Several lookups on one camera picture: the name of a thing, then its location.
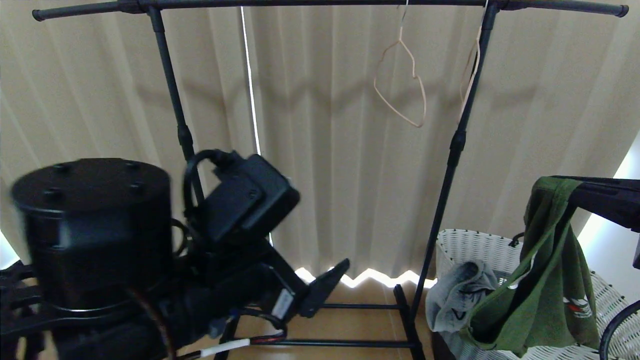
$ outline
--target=gray towel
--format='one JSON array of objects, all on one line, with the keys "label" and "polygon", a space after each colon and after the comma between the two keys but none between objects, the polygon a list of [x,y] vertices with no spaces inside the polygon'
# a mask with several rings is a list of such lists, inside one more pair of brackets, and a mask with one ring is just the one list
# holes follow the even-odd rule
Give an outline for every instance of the gray towel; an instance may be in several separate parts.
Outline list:
[{"label": "gray towel", "polygon": [[493,270],[482,261],[454,266],[427,292],[427,323],[431,331],[462,329],[470,310],[498,287]]}]

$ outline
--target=clothing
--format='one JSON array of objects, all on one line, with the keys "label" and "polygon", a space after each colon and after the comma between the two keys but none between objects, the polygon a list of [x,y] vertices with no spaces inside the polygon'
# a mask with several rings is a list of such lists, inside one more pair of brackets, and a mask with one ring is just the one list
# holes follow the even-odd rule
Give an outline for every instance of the clothing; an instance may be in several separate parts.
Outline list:
[{"label": "clothing", "polygon": [[497,287],[493,270],[482,261],[455,266],[427,292],[429,328],[434,332],[462,329],[470,310]]},{"label": "clothing", "polygon": [[571,228],[569,197],[580,181],[542,177],[525,214],[520,265],[497,290],[473,308],[460,334],[486,350],[598,348],[591,276]]}]

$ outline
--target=green garment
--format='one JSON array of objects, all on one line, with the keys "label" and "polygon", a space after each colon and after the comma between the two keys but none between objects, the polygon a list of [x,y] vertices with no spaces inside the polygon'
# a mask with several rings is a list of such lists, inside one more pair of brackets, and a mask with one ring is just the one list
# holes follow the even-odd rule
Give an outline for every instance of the green garment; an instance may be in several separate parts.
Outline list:
[{"label": "green garment", "polygon": [[578,185],[553,177],[536,181],[524,217],[520,265],[473,308],[460,331],[464,339],[520,357],[542,345],[598,348],[591,275],[570,223],[575,206],[569,196]]}]

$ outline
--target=light under curtain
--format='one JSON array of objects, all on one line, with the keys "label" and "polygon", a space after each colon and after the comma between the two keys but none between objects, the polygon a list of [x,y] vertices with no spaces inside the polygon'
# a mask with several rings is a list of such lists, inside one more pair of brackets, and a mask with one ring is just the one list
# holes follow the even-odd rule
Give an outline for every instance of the light under curtain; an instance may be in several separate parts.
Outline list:
[{"label": "light under curtain", "polygon": [[[7,192],[37,167],[91,156],[147,161],[169,171],[175,216],[182,207],[185,162],[149,19],[31,18],[32,9],[51,6],[0,5],[1,227],[21,256]],[[390,277],[419,272],[483,9],[408,10],[403,40],[428,100],[420,129],[372,85],[402,10],[244,9],[262,154],[302,195],[273,233],[294,268],[316,275],[350,258],[352,278],[368,268]],[[255,152],[240,9],[163,16],[195,149]],[[639,16],[498,16],[443,227],[512,236],[539,176],[615,173],[640,129]],[[387,54],[378,87],[416,119],[422,96],[410,65],[402,51]],[[202,176],[210,190],[213,176]]]}]

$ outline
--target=laundry basket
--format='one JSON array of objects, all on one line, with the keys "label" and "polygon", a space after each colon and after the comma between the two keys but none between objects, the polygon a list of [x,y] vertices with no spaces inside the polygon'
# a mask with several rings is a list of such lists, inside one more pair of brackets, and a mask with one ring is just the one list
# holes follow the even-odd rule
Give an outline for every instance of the laundry basket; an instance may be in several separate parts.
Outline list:
[{"label": "laundry basket", "polygon": [[[510,247],[510,242],[511,239],[477,231],[461,229],[440,231],[436,246],[437,276],[445,275],[455,264],[482,260],[495,272],[499,284],[503,284],[520,263],[522,244]],[[591,282],[596,298],[598,332],[602,335],[607,324],[628,305],[628,302],[595,272],[591,272]],[[519,359],[509,351],[481,350],[463,341],[457,332],[440,334],[458,360]],[[609,358],[616,359],[616,357],[620,360],[640,360],[640,315],[635,314],[627,318],[614,333],[609,345]],[[576,344],[563,348],[532,347],[523,359],[598,360],[599,357],[596,350]]]}]

